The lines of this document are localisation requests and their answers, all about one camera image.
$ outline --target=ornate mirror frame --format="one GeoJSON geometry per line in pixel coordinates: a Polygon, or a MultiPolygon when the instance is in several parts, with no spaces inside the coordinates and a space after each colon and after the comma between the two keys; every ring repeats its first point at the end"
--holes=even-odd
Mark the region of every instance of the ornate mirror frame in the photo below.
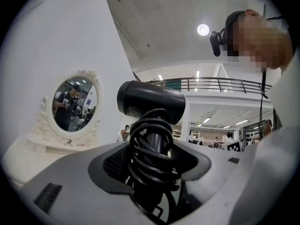
{"type": "Polygon", "coordinates": [[[40,111],[38,112],[36,122],[32,129],[33,132],[37,135],[42,135],[43,137],[45,137],[46,141],[51,141],[54,143],[61,143],[65,142],[66,139],[71,139],[76,143],[96,145],[96,137],[98,133],[97,128],[100,123],[100,114],[102,108],[102,91],[96,73],[94,71],[86,70],[74,71],[71,74],[68,74],[67,76],[61,78],[56,84],[58,85],[53,88],[53,90],[49,94],[49,98],[47,96],[43,97],[40,111]],[[52,105],[53,98],[59,86],[63,84],[67,79],[72,77],[82,77],[92,82],[97,92],[97,108],[92,119],[83,129],[80,129],[76,132],[67,132],[62,130],[56,124],[52,113],[52,105]]]}

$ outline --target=oval mirror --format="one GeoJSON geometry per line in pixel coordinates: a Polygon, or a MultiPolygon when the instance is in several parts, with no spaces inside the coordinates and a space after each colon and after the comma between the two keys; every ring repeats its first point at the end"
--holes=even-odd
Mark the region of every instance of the oval mirror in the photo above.
{"type": "Polygon", "coordinates": [[[97,100],[95,86],[89,79],[69,78],[53,98],[52,114],[56,124],[67,132],[84,128],[95,113],[97,100]]]}

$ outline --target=ceiling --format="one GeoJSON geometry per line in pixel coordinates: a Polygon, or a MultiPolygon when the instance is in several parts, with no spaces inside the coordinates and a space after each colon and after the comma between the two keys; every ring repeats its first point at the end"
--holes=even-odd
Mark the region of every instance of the ceiling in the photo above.
{"type": "MultiPolygon", "coordinates": [[[[245,107],[245,106],[228,106],[228,105],[202,105],[202,104],[191,104],[190,105],[190,116],[189,121],[191,123],[202,124],[201,127],[226,127],[233,126],[234,128],[240,128],[241,125],[236,125],[244,120],[249,120],[243,123],[243,126],[256,122],[259,118],[260,108],[245,107]],[[203,121],[206,118],[211,118],[206,123],[203,121]]],[[[263,119],[273,114],[272,109],[262,109],[263,119]]]]}
{"type": "Polygon", "coordinates": [[[226,17],[249,0],[107,0],[134,72],[224,57],[212,53],[209,36],[197,26],[220,31],[226,17]]]}

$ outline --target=cap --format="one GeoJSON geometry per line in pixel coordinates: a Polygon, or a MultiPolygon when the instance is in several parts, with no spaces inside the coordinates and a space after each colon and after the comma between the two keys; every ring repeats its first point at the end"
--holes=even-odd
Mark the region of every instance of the cap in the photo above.
{"type": "Polygon", "coordinates": [[[237,20],[239,15],[245,11],[236,11],[231,13],[225,21],[225,30],[222,37],[223,50],[227,51],[227,56],[236,57],[239,55],[238,51],[233,50],[233,23],[237,20]]]}
{"type": "Polygon", "coordinates": [[[76,90],[76,91],[79,91],[80,92],[80,87],[79,87],[79,85],[78,84],[74,84],[73,85],[73,88],[76,90]]]}

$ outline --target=metal railing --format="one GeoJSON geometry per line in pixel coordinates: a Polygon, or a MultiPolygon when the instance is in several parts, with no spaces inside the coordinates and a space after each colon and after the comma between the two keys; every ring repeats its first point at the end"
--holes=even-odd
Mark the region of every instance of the metal railing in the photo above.
{"type": "MultiPolygon", "coordinates": [[[[165,79],[162,81],[149,81],[147,83],[187,91],[199,89],[261,94],[262,89],[260,82],[224,77],[184,77],[165,79]]],[[[268,92],[271,87],[272,86],[266,84],[265,91],[268,92]]]]}

